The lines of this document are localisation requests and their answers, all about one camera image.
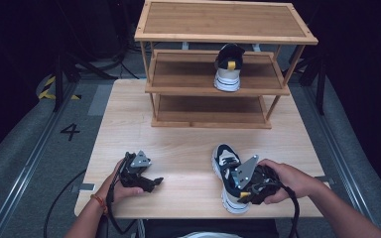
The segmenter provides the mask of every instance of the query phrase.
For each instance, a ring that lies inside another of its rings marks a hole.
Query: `dark background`
[[[328,54],[326,74],[381,178],[381,1],[287,2],[319,40],[304,57]],[[38,103],[36,88],[54,72],[60,51],[88,61],[121,56],[140,4],[0,0],[0,142]]]

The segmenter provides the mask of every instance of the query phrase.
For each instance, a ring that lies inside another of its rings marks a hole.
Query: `hazard tape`
[[[57,97],[54,94],[49,93],[49,89],[51,89],[52,84],[55,82],[55,77],[52,76],[48,79],[45,86],[43,87],[42,92],[39,94],[39,99],[52,99],[55,100]],[[79,100],[82,98],[82,95],[73,95],[70,99],[72,100]]]

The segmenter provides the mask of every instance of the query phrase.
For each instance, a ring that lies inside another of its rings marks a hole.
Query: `forearm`
[[[381,237],[381,230],[319,182],[309,196],[337,237]]]
[[[98,222],[103,214],[103,208],[96,199],[91,199],[79,216],[76,218],[65,238],[73,237],[95,237],[97,232]]]

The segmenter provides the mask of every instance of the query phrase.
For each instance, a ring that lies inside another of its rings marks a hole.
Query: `person's left hand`
[[[101,197],[103,200],[106,200],[107,191],[109,190],[110,185],[111,185],[111,183],[113,181],[113,178],[116,176],[116,172],[117,172],[117,170],[118,170],[118,168],[119,168],[119,166],[120,166],[120,164],[122,163],[123,160],[124,159],[120,160],[117,163],[116,168],[114,169],[112,174],[109,177],[106,178],[104,183],[101,185],[100,189],[97,191],[96,195]],[[135,187],[124,187],[122,185],[122,183],[120,181],[118,181],[116,183],[116,185],[114,186],[113,204],[119,202],[124,197],[134,196],[134,195],[137,195],[137,194],[140,194],[140,193],[143,193],[143,192],[144,192],[144,190],[141,187],[138,187],[138,186],[135,186]]]

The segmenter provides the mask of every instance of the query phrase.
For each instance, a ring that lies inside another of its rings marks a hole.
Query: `shoe on shelf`
[[[236,44],[226,44],[219,51],[214,66],[217,69],[214,86],[221,91],[237,91],[240,88],[240,69],[244,50]]]
[[[240,189],[237,186],[238,178],[236,168],[241,165],[238,155],[226,145],[218,145],[212,153],[212,167],[222,180],[222,204],[230,213],[244,213],[249,209],[249,204],[240,203]]]

